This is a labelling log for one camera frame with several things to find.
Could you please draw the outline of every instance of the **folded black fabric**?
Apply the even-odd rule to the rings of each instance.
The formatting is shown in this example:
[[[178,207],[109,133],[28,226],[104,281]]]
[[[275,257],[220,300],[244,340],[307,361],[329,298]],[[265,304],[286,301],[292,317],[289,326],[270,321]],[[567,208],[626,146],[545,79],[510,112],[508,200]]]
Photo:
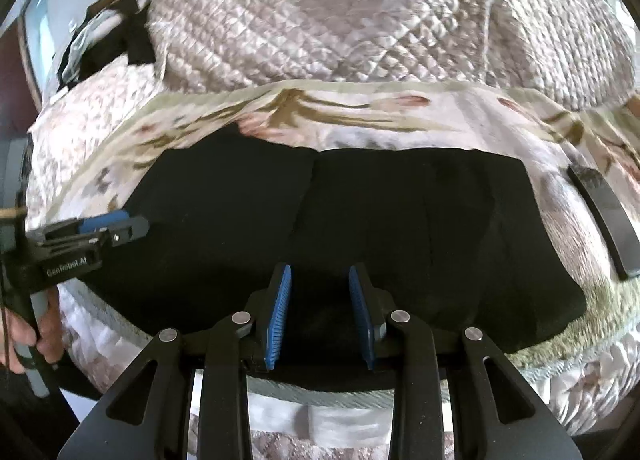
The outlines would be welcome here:
[[[506,352],[584,313],[524,165],[481,151],[290,148],[233,127],[165,151],[125,209],[151,222],[83,278],[150,334],[209,328],[292,266],[282,360],[359,355],[348,295],[364,262],[396,305],[438,328],[475,325]]]

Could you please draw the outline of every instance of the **round metal pivot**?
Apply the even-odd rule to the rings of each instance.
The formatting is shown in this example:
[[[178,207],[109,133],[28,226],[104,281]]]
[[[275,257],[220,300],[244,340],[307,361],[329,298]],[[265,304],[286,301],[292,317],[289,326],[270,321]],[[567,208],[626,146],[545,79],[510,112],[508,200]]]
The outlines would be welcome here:
[[[409,319],[411,319],[411,316],[404,310],[394,310],[391,313],[391,319],[393,319],[396,323],[406,323],[407,321],[409,321]]]
[[[242,312],[236,312],[231,316],[231,321],[233,321],[237,325],[243,325],[251,321],[251,314],[245,312],[244,310]]]
[[[479,341],[482,339],[482,330],[476,328],[475,326],[470,326],[465,330],[465,337],[467,339],[471,339],[472,341]]]
[[[173,328],[165,328],[160,332],[160,340],[163,343],[170,343],[178,337],[178,332]]]

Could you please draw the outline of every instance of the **ribbed blue pad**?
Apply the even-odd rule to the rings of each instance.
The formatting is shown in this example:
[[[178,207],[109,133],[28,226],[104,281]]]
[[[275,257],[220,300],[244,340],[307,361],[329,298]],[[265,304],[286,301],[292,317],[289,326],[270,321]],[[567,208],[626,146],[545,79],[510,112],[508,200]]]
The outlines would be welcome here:
[[[285,265],[278,288],[278,295],[273,307],[273,313],[267,327],[267,349],[264,362],[268,370],[273,370],[276,361],[280,356],[284,327],[287,322],[287,308],[289,307],[289,297],[291,294],[291,267]]]
[[[105,215],[94,216],[93,218],[85,219],[78,226],[78,234],[93,233],[98,229],[107,227],[115,222],[121,222],[129,218],[129,213],[120,209],[119,211],[112,211]]]
[[[373,349],[373,325],[355,266],[349,269],[349,294],[351,295],[353,315],[356,319],[356,328],[360,340],[360,353],[369,370],[372,370],[376,361],[376,353]]]

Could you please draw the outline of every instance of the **floral blanket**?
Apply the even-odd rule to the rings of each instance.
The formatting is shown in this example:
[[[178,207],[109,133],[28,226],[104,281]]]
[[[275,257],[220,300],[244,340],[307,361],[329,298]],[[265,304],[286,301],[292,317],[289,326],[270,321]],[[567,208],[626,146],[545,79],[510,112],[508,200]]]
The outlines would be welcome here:
[[[583,318],[572,322],[565,332],[510,357],[527,380],[544,382],[597,361],[640,322],[640,280],[618,280],[603,237],[566,175],[571,163],[597,167],[640,234],[640,117],[633,113],[635,100],[613,112],[569,112],[540,92],[521,88],[498,90],[461,82],[316,81],[286,81],[202,95],[158,94],[155,90],[146,97],[152,98],[119,118],[111,130],[90,136],[80,129],[84,122],[91,130],[86,119],[61,127],[65,112],[76,100],[72,93],[44,111],[31,129],[30,225],[121,207],[163,151],[187,148],[230,122],[238,123],[245,135],[316,150],[478,149],[523,161],[549,238],[588,302]],[[85,114],[87,119],[92,115],[90,110]],[[104,336],[86,334],[79,344],[82,323],[77,319],[83,312],[67,313],[74,358],[106,389],[147,336],[136,333],[108,307],[101,307],[97,315],[100,310],[94,309],[99,300],[81,288],[67,285],[61,291],[63,306],[79,304],[86,316],[91,313],[101,318],[102,331],[111,336],[113,346],[96,345],[87,352],[91,338],[98,342]],[[590,382],[597,385],[598,376],[591,376]],[[577,411],[558,406],[553,388],[543,398],[564,424],[572,424]],[[266,434],[258,438],[259,443],[272,442]],[[306,438],[322,442],[319,437]]]

